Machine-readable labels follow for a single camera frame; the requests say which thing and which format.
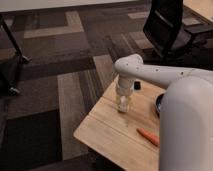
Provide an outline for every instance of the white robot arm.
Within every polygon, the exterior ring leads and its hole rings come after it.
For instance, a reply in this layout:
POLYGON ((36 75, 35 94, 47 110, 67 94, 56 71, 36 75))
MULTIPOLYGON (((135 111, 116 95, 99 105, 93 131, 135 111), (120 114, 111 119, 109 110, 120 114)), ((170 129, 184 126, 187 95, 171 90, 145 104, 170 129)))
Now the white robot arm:
POLYGON ((213 170, 213 72, 144 65, 134 54, 116 61, 116 87, 130 96, 135 78, 167 88, 160 117, 160 171, 213 170))

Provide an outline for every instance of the wood grain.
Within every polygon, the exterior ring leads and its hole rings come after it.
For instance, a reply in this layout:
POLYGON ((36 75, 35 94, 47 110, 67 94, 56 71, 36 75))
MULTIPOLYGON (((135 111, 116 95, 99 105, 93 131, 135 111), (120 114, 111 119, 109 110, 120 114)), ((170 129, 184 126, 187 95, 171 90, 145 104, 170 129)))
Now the wood grain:
POLYGON ((145 128, 159 136, 155 99, 165 90, 141 81, 142 89, 133 92, 129 111, 122 114, 117 111, 117 79, 107 88, 74 136, 125 170, 157 171, 159 149, 141 137, 136 129, 145 128))
POLYGON ((157 171, 157 153, 92 116, 84 120, 74 136, 125 170, 157 171))
POLYGON ((209 23, 213 22, 212 0, 184 0, 184 5, 209 23))

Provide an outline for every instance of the chair leg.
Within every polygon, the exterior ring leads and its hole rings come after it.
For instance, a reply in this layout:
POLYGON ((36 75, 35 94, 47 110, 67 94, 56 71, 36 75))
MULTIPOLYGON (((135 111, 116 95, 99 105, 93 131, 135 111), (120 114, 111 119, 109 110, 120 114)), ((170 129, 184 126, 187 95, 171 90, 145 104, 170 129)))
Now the chair leg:
POLYGON ((10 95, 14 95, 14 96, 19 96, 20 95, 20 91, 17 88, 10 87, 9 94, 10 95))
POLYGON ((10 95, 14 96, 20 95, 20 91, 17 88, 10 85, 9 81, 4 77, 4 75, 1 72, 0 72, 0 80, 2 80, 4 87, 6 88, 6 90, 10 95))

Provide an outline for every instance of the chair wheel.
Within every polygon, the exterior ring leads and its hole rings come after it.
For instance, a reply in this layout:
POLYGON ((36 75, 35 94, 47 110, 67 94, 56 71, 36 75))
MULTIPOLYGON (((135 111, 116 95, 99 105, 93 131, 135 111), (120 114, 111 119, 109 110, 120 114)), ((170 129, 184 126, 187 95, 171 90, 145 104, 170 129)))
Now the chair wheel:
POLYGON ((11 87, 9 89, 9 93, 10 95, 13 95, 13 96, 19 96, 20 95, 20 91, 14 87, 11 87))
POLYGON ((21 56, 21 63, 27 64, 29 62, 30 62, 30 60, 26 56, 21 56))

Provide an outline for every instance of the black object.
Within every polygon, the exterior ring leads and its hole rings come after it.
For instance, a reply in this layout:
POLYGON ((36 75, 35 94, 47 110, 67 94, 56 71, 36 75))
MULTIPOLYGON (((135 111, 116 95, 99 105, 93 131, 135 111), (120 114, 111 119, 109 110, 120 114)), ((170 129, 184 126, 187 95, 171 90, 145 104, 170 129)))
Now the black object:
POLYGON ((160 112, 161 112, 161 102, 163 99, 164 94, 161 94, 157 97, 156 101, 155 101, 155 107, 156 107, 156 111, 157 111, 157 115, 158 117, 160 117, 160 112))
POLYGON ((134 82, 134 90, 140 90, 141 89, 141 83, 140 81, 134 82))
POLYGON ((191 47, 206 43, 206 34, 213 25, 182 26, 183 0, 152 0, 152 7, 143 31, 154 45, 155 54, 167 61, 181 59, 191 47))
POLYGON ((16 53, 12 59, 0 63, 0 88, 6 89, 12 95, 19 95, 20 92, 18 89, 13 87, 13 83, 15 81, 19 63, 27 63, 29 60, 27 57, 23 56, 18 44, 16 43, 16 40, 5 23, 2 14, 0 14, 0 26, 2 26, 16 50, 16 53))

